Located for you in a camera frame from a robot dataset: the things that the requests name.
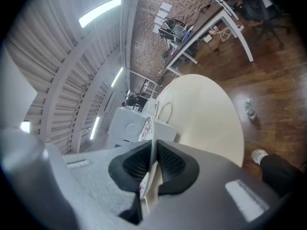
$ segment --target black office chair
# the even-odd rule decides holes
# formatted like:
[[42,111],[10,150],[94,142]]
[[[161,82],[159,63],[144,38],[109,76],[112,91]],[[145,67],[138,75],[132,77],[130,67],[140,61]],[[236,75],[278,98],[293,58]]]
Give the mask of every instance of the black office chair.
[[261,29],[261,33],[256,37],[255,45],[258,45],[260,38],[268,32],[271,32],[279,42],[279,48],[283,49],[283,43],[276,34],[274,28],[283,28],[287,30],[287,33],[290,34],[290,27],[284,25],[276,25],[272,22],[273,19],[281,18],[282,12],[279,10],[276,4],[271,0],[272,5],[268,8],[265,7],[262,0],[242,0],[243,5],[237,11],[245,20],[253,21],[263,21],[262,24],[252,26],[254,32],[257,29]]

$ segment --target brick wall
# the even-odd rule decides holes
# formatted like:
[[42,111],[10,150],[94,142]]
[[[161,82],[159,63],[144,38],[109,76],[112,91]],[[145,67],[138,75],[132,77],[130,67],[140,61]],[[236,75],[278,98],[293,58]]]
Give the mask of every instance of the brick wall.
[[139,0],[134,20],[130,68],[154,81],[158,70],[164,68],[162,53],[167,50],[166,40],[153,32],[154,19],[162,2],[172,5],[168,17],[184,16],[184,23],[193,23],[202,7],[213,0]]

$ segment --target bottle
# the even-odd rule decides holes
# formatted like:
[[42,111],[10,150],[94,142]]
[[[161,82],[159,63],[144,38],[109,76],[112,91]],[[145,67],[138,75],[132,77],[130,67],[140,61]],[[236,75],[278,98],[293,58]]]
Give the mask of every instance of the bottle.
[[256,118],[256,111],[254,107],[254,98],[246,98],[245,100],[245,111],[248,118],[253,121]]

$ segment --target ceiling light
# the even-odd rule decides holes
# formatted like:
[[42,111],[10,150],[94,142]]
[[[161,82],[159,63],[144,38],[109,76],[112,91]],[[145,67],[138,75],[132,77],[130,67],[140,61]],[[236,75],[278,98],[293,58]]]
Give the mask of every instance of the ceiling light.
[[99,118],[100,117],[97,117],[96,120],[95,120],[94,127],[93,127],[93,130],[92,130],[91,136],[90,136],[90,140],[93,139],[93,137],[94,137],[94,134],[95,134],[95,131],[96,131],[96,128],[97,128],[97,124],[98,124]]
[[22,122],[20,125],[20,129],[25,133],[30,133],[30,122]]
[[123,67],[119,70],[118,74],[117,74],[116,77],[114,78],[113,83],[111,84],[111,87],[114,86],[116,80],[118,79],[118,77],[119,77],[119,75],[120,75],[120,73],[121,73],[122,71],[123,71]]
[[120,3],[121,0],[112,0],[110,2],[104,3],[103,5],[100,5],[99,7],[93,9],[92,11],[89,11],[86,15],[82,16],[79,19],[81,27],[84,28],[93,19],[97,18],[99,15],[103,14],[104,12],[107,12],[108,10],[116,6],[119,6]]

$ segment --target shoe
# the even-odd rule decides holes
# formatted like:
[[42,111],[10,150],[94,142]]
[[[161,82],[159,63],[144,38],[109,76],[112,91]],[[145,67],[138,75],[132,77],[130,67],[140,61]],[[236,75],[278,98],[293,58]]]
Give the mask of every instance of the shoe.
[[251,159],[260,165],[260,161],[264,156],[267,156],[267,152],[262,149],[256,149],[251,153]]

